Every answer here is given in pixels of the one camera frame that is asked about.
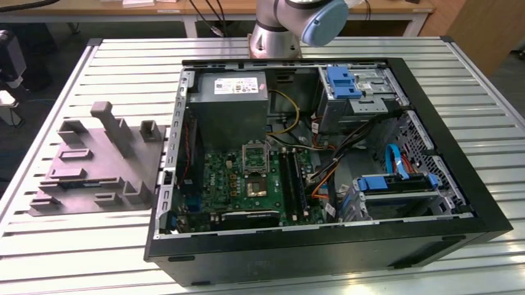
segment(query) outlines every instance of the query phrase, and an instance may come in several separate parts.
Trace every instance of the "wooden desk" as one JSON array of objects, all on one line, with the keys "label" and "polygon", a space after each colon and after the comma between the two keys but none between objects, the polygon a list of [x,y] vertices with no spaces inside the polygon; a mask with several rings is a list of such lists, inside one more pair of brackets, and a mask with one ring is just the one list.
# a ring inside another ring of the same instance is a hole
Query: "wooden desk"
[{"label": "wooden desk", "polygon": [[[257,0],[222,0],[227,20],[255,20]],[[0,7],[35,2],[35,0],[0,0]],[[217,1],[210,1],[218,9]],[[215,20],[215,15],[205,0],[194,0],[197,8],[207,20]],[[404,36],[417,36],[426,17],[434,12],[429,0],[413,4],[405,0],[370,0],[372,20],[409,20]],[[349,20],[364,20],[366,4],[350,9]],[[38,9],[22,10],[2,15],[0,22],[157,22],[183,21],[187,37],[198,37],[195,22],[201,20],[195,9],[187,0],[178,3],[158,2],[155,6],[126,9],[121,2],[100,2],[99,0],[62,0]]]},{"label": "wooden desk", "polygon": [[[255,20],[257,0],[222,0],[222,8],[227,20]],[[417,36],[425,24],[426,17],[434,12],[434,5],[430,0],[421,0],[420,4],[405,0],[369,0],[372,7],[372,20],[409,20],[404,36]],[[194,0],[195,6],[207,20],[217,20],[217,16],[206,3],[206,0]],[[215,0],[210,0],[215,11],[219,7]],[[366,4],[362,3],[350,9],[349,20],[365,20]],[[186,1],[185,19],[186,32],[197,36],[195,22],[201,20],[191,3]]]},{"label": "wooden desk", "polygon": [[[255,14],[257,0],[222,0],[222,8],[226,14]],[[429,14],[434,12],[434,5],[430,0],[421,0],[420,4],[405,0],[369,0],[373,14]],[[186,1],[186,14],[197,14],[190,1]],[[206,0],[194,0],[197,8],[203,14],[213,14]],[[215,10],[219,11],[215,0],[210,0]],[[352,14],[366,14],[366,4],[362,3],[350,9]]]},{"label": "wooden desk", "polygon": [[[35,0],[0,0],[0,7],[35,2]],[[60,0],[58,3],[10,13],[10,15],[157,15],[166,14],[159,10],[179,10],[183,14],[186,1],[177,3],[158,2],[155,6],[123,8],[122,1],[100,2],[99,0]]]}]

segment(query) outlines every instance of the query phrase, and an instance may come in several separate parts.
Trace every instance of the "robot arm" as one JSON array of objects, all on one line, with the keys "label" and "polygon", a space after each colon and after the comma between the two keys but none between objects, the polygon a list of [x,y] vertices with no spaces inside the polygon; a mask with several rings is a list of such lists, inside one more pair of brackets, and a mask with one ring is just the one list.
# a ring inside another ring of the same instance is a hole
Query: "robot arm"
[{"label": "robot arm", "polygon": [[344,0],[258,0],[253,57],[297,57],[300,38],[310,46],[326,45],[345,26],[348,10]]}]

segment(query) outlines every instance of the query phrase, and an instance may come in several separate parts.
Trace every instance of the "open computer tower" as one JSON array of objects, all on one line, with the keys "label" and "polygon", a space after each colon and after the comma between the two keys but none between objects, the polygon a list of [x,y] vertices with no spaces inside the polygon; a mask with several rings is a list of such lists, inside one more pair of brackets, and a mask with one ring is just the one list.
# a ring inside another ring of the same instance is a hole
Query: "open computer tower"
[{"label": "open computer tower", "polygon": [[145,260],[182,286],[420,267],[512,226],[400,58],[186,61]]}]

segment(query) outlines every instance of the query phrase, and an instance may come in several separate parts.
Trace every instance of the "yellow wire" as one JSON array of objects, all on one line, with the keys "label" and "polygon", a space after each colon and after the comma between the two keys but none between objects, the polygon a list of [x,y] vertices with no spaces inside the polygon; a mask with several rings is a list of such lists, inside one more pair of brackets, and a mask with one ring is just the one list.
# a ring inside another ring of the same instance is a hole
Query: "yellow wire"
[{"label": "yellow wire", "polygon": [[294,121],[294,124],[285,130],[267,133],[269,135],[283,134],[283,133],[289,132],[297,126],[297,124],[300,124],[301,109],[297,106],[296,101],[285,93],[282,93],[279,90],[269,90],[269,92],[275,92],[275,93],[281,94],[292,102],[292,104],[294,105],[294,109],[296,109],[296,121]]}]

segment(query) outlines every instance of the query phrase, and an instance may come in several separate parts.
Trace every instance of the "aluminum table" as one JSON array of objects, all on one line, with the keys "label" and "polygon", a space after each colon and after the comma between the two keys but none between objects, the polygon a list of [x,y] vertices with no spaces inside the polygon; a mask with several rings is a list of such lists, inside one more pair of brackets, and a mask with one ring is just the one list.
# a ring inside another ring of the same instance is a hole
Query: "aluminum table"
[{"label": "aluminum table", "polygon": [[421,269],[185,289],[143,261],[150,210],[35,218],[38,183],[62,142],[63,119],[111,101],[129,125],[169,125],[182,60],[246,58],[247,40],[94,40],[0,201],[0,294],[480,294],[525,290],[525,121],[454,43],[341,38],[305,57],[404,57],[515,230]]}]

